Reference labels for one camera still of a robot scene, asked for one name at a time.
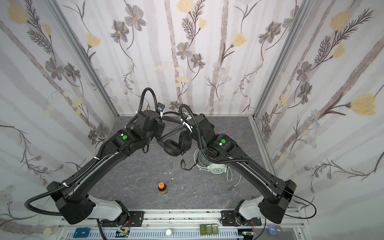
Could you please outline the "blue box on rail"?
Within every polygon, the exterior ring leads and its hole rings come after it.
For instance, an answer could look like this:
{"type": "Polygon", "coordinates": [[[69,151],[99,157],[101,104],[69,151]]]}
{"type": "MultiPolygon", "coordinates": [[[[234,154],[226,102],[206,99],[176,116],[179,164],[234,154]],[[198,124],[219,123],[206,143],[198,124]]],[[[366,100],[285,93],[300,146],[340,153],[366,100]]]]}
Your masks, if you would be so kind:
{"type": "Polygon", "coordinates": [[[73,234],[74,239],[88,238],[90,235],[90,228],[76,228],[73,234]]]}

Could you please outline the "black blue headphones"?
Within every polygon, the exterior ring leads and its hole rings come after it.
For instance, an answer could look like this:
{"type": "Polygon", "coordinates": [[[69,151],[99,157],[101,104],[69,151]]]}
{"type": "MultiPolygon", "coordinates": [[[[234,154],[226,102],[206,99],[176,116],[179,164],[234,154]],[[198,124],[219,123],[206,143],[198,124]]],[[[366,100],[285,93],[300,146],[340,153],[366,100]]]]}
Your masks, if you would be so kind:
{"type": "Polygon", "coordinates": [[[162,121],[176,123],[179,126],[171,130],[157,140],[163,150],[172,157],[185,154],[192,146],[192,133],[182,125],[181,117],[176,112],[164,112],[162,121]]]}

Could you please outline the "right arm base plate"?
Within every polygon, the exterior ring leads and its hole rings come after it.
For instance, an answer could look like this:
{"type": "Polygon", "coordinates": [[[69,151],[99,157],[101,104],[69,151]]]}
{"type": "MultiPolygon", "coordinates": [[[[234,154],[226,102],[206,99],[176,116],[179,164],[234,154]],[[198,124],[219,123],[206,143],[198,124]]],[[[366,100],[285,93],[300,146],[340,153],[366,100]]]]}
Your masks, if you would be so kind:
{"type": "Polygon", "coordinates": [[[258,227],[262,226],[261,218],[247,220],[235,211],[221,211],[220,223],[224,227],[258,227]]]}

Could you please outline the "right corner aluminium profile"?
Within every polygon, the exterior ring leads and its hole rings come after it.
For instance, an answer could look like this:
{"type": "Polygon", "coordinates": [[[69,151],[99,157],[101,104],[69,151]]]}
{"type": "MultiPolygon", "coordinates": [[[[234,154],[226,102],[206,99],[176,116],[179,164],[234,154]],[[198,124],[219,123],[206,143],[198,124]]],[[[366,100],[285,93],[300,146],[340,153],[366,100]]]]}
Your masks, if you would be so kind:
{"type": "Polygon", "coordinates": [[[252,114],[252,118],[254,119],[261,111],[264,103],[267,101],[268,95],[271,93],[273,85],[278,78],[278,74],[280,73],[285,60],[288,58],[290,51],[293,48],[293,45],[298,37],[302,26],[304,25],[308,14],[311,11],[312,5],[315,1],[313,0],[305,0],[302,3],[302,6],[299,8],[297,17],[293,22],[292,28],[284,42],[284,45],[278,55],[278,58],[275,62],[274,68],[268,78],[268,81],[262,91],[261,97],[256,105],[256,109],[252,114]]]}

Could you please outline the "mint green headphones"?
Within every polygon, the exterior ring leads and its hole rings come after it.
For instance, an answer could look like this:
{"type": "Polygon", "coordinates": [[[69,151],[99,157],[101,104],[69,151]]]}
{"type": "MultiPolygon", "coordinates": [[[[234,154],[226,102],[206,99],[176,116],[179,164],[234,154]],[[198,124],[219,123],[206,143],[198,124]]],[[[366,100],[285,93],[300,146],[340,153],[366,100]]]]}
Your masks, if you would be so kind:
{"type": "Polygon", "coordinates": [[[194,153],[194,162],[196,166],[201,171],[206,171],[212,174],[223,174],[227,172],[227,165],[226,164],[215,164],[215,163],[209,163],[207,166],[202,164],[202,159],[204,156],[200,153],[200,150],[197,149],[194,153]]]}

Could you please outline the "small orange cap bottle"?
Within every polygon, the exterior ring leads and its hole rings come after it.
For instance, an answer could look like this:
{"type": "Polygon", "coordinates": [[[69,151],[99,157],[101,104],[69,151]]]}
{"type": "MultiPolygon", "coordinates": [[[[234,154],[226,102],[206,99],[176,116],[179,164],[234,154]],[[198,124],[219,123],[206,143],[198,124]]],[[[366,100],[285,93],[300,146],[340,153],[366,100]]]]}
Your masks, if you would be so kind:
{"type": "Polygon", "coordinates": [[[165,195],[168,192],[167,185],[163,182],[160,182],[158,184],[158,190],[162,195],[165,195]]]}

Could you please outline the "white round cap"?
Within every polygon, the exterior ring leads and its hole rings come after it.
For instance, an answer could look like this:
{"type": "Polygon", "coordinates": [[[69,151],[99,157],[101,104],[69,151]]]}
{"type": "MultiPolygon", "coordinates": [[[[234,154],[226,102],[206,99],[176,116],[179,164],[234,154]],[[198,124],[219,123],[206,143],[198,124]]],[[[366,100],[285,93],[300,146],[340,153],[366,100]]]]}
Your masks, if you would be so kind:
{"type": "Polygon", "coordinates": [[[172,229],[167,229],[166,230],[166,236],[171,237],[173,235],[173,230],[172,229]]]}

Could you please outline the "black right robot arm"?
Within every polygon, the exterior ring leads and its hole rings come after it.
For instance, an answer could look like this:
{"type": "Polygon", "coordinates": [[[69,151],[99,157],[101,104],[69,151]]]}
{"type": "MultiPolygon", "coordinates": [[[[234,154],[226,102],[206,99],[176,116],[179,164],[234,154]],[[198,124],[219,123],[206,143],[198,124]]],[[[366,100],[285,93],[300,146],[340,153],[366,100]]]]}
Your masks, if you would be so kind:
{"type": "Polygon", "coordinates": [[[273,175],[247,155],[238,143],[226,134],[216,134],[214,126],[202,114],[188,120],[192,138],[202,155],[214,164],[229,164],[262,195],[257,209],[269,221],[280,224],[291,203],[297,185],[273,175]]]}

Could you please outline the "blue grey box right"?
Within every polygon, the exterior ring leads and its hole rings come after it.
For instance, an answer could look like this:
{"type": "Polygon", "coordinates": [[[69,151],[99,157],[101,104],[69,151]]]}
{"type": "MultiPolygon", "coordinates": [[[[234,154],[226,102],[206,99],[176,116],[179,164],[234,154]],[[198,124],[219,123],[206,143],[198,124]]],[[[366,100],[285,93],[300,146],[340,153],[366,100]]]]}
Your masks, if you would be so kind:
{"type": "Polygon", "coordinates": [[[268,233],[271,236],[279,236],[282,234],[281,226],[268,225],[268,233]]]}

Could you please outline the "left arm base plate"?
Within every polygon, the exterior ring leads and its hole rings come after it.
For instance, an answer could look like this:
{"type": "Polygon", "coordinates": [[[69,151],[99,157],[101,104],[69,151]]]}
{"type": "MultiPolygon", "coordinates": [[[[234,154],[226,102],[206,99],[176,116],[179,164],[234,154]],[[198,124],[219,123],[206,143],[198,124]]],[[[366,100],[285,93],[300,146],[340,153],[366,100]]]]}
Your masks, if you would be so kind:
{"type": "Polygon", "coordinates": [[[128,211],[114,221],[101,220],[102,227],[141,227],[144,220],[144,211],[128,211]]]}

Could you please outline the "corner aluminium profile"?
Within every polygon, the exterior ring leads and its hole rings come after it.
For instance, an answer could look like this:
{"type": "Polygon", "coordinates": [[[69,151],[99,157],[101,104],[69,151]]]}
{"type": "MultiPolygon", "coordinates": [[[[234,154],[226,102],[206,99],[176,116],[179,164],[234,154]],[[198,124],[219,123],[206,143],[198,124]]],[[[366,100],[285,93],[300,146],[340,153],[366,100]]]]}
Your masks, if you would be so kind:
{"type": "Polygon", "coordinates": [[[48,1],[45,0],[46,5],[48,6],[51,14],[53,15],[54,19],[60,26],[61,30],[64,32],[65,37],[69,41],[72,49],[75,51],[75,53],[78,56],[78,59],[82,63],[83,67],[86,69],[87,73],[91,77],[91,80],[93,81],[94,85],[96,86],[96,89],[101,94],[103,100],[105,101],[106,105],[108,106],[108,109],[110,110],[112,116],[114,118],[119,117],[119,113],[117,109],[115,108],[113,102],[109,98],[109,95],[105,88],[102,85],[101,80],[96,74],[96,71],[94,70],[91,61],[89,60],[86,50],[82,47],[81,42],[79,41],[79,38],[75,34],[75,32],[72,30],[71,26],[69,25],[67,19],[65,18],[65,15],[63,14],[62,10],[59,7],[59,4],[57,1],[48,1]]]}
{"type": "Polygon", "coordinates": [[[308,14],[311,11],[312,5],[315,1],[313,0],[305,0],[302,3],[302,6],[299,8],[297,17],[293,22],[292,28],[284,42],[284,45],[278,55],[278,58],[275,62],[274,68],[268,78],[268,81],[262,91],[261,97],[256,105],[256,109],[252,114],[252,118],[254,119],[261,111],[264,103],[267,101],[268,95],[271,93],[273,85],[278,78],[278,74],[280,73],[285,60],[288,58],[290,51],[293,48],[293,45],[298,37],[302,26],[304,25],[308,14]]]}

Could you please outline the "left corner aluminium profile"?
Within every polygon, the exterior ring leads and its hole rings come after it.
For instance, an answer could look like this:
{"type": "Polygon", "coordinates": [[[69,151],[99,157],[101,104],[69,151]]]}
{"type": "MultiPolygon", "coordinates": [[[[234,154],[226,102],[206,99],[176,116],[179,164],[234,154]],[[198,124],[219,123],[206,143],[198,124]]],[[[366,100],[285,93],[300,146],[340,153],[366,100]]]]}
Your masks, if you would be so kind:
{"type": "Polygon", "coordinates": [[[93,81],[94,85],[96,86],[96,89],[101,94],[103,100],[105,101],[106,105],[108,106],[108,109],[110,110],[112,116],[114,118],[119,117],[119,113],[117,109],[115,108],[113,102],[109,98],[109,95],[105,88],[102,85],[101,80],[96,74],[96,71],[94,70],[91,61],[89,60],[86,50],[82,47],[81,42],[79,41],[79,38],[75,34],[75,32],[72,30],[71,26],[69,25],[67,19],[65,18],[65,15],[63,14],[62,10],[59,7],[59,4],[57,1],[48,1],[45,0],[46,5],[48,6],[51,14],[53,15],[54,19],[60,26],[61,30],[64,32],[65,37],[69,41],[72,49],[75,51],[75,53],[78,56],[78,59],[82,63],[83,67],[86,69],[87,73],[91,77],[91,80],[93,81]]]}

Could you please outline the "aluminium mounting rail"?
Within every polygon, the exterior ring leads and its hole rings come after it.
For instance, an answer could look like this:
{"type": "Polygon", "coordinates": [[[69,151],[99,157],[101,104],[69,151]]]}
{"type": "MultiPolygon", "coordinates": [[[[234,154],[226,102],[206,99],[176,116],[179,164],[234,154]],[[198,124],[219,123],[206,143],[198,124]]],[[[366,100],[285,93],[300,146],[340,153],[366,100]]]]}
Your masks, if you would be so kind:
{"type": "Polygon", "coordinates": [[[141,227],[102,227],[99,231],[96,220],[85,220],[76,225],[70,225],[61,220],[53,234],[54,240],[74,240],[76,228],[90,228],[88,238],[79,240],[243,240],[244,238],[256,240],[309,240],[311,237],[306,229],[304,220],[300,219],[297,209],[289,208],[280,224],[274,224],[264,217],[262,226],[258,227],[224,227],[220,223],[223,209],[200,210],[134,210],[144,211],[144,220],[141,227]],[[201,236],[200,225],[219,225],[218,236],[201,236]],[[282,234],[271,236],[268,225],[281,226],[282,234]],[[166,230],[172,229],[173,235],[166,236],[166,230]]]}

